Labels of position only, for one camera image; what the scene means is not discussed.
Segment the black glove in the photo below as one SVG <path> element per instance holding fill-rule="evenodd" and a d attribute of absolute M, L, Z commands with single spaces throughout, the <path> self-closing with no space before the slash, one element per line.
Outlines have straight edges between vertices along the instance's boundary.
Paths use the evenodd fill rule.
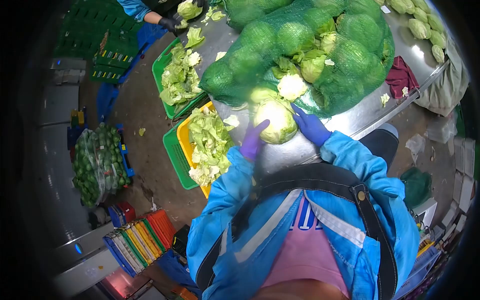
<path fill-rule="evenodd" d="M 203 7 L 205 0 L 193 0 L 192 3 L 197 3 L 198 7 Z"/>
<path fill-rule="evenodd" d="M 158 25 L 161 25 L 165 27 L 168 31 L 170 32 L 175 32 L 175 25 L 180 25 L 180 21 L 173 20 L 173 19 L 167 19 L 167 18 L 161 18 L 160 21 L 158 21 Z"/>

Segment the blue jacket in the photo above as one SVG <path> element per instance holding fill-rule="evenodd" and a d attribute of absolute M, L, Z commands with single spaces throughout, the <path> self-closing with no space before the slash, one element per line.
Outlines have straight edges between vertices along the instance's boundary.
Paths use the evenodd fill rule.
<path fill-rule="evenodd" d="M 223 234 L 215 278 L 203 299 L 250 299 L 265 281 L 303 195 L 323 225 L 351 299 L 378 299 L 380 243 L 365 234 L 354 203 L 323 191 L 294 190 L 268 198 L 249 218 L 249 228 L 231 241 L 230 221 L 252 187 L 253 164 L 233 147 L 228 172 L 213 184 L 202 214 L 192 220 L 187 259 L 195 281 L 198 268 Z M 334 132 L 320 148 L 323 160 L 352 171 L 370 190 L 370 200 L 392 245 L 398 269 L 396 289 L 407 279 L 420 236 L 403 199 L 404 184 L 386 176 L 385 161 L 360 142 Z"/>
<path fill-rule="evenodd" d="M 146 14 L 151 10 L 142 2 L 142 0 L 117 0 L 123 10 L 129 16 L 132 16 L 138 22 L 142 22 Z"/>

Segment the blue light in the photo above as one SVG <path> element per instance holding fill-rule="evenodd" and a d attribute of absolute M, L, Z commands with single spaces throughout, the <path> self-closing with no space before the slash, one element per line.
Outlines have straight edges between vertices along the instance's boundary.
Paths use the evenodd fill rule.
<path fill-rule="evenodd" d="M 82 247 L 78 243 L 75 244 L 75 250 L 77 250 L 79 254 L 82 254 Z"/>

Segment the stainless steel table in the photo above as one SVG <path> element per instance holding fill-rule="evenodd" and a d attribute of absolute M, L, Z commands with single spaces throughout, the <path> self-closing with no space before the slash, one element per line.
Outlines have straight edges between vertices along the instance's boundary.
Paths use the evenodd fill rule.
<path fill-rule="evenodd" d="M 409 15 L 398 14 L 392 10 L 391 13 L 384 14 L 384 18 L 390 25 L 395 41 L 395 56 L 402 56 L 415 74 L 420 88 L 418 91 L 410 91 L 409 95 L 402 99 L 393 99 L 389 86 L 383 83 L 352 109 L 333 116 L 329 120 L 322 120 L 328 130 L 338 130 L 356 140 L 362 138 L 418 98 L 420 93 L 426 90 L 450 63 L 447 60 L 444 64 L 439 65 L 432 55 L 430 41 L 414 39 L 408 29 Z M 191 23 L 193 27 L 201 27 L 202 35 L 205 36 L 204 42 L 193 47 L 193 51 L 197 51 L 202 57 L 200 63 L 195 67 L 200 77 L 205 69 L 215 61 L 216 54 L 220 51 L 227 51 L 239 36 L 238 31 L 226 24 L 226 17 L 217 22 L 209 20 L 205 24 L 200 22 L 202 19 Z M 187 43 L 186 34 L 181 35 L 180 39 L 183 45 Z M 385 108 L 380 102 L 380 96 L 383 94 L 390 96 Z M 213 103 L 222 119 L 232 114 L 238 116 L 240 126 L 230 131 L 230 135 L 235 144 L 240 144 L 249 121 L 248 110 L 233 111 L 231 107 L 218 101 L 213 100 Z M 318 157 L 318 149 L 298 132 L 291 141 L 285 144 L 268 144 L 259 155 L 257 163 L 260 171 L 270 173 L 283 167 L 311 162 Z"/>

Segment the pile of lettuce leaves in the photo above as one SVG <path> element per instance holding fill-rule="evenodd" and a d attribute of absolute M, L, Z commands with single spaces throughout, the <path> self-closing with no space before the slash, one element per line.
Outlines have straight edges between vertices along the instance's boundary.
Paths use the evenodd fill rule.
<path fill-rule="evenodd" d="M 195 145 L 192 161 L 197 164 L 190 168 L 189 175 L 198 185 L 207 186 L 228 171 L 227 152 L 233 146 L 228 134 L 231 128 L 225 127 L 218 113 L 207 107 L 192 111 L 188 128 Z"/>
<path fill-rule="evenodd" d="M 172 61 L 162 74 L 163 91 L 160 98 L 170 106 L 177 106 L 195 98 L 202 91 L 198 87 L 200 78 L 193 68 L 200 61 L 200 55 L 198 52 L 192 53 L 191 49 L 185 51 L 181 43 L 170 53 Z"/>

